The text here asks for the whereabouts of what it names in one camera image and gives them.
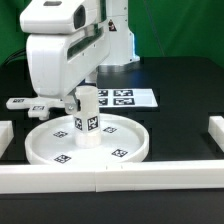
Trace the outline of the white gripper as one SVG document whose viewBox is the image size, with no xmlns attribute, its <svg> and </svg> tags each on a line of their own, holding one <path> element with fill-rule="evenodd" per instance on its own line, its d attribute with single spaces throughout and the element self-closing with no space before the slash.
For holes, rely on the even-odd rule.
<svg viewBox="0 0 224 224">
<path fill-rule="evenodd" d="M 26 53 L 34 91 L 41 97 L 64 98 L 67 114 L 79 111 L 79 100 L 68 95 L 109 55 L 106 22 L 69 35 L 31 34 Z"/>
</svg>

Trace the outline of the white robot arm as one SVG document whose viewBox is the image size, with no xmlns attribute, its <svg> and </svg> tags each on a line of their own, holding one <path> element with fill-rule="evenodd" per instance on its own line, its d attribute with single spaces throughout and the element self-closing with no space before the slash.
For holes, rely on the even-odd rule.
<svg viewBox="0 0 224 224">
<path fill-rule="evenodd" d="M 128 26 L 128 0 L 32 0 L 20 15 L 29 34 L 29 72 L 37 98 L 29 115 L 52 107 L 72 114 L 75 90 L 98 72 L 121 72 L 139 61 Z"/>
</svg>

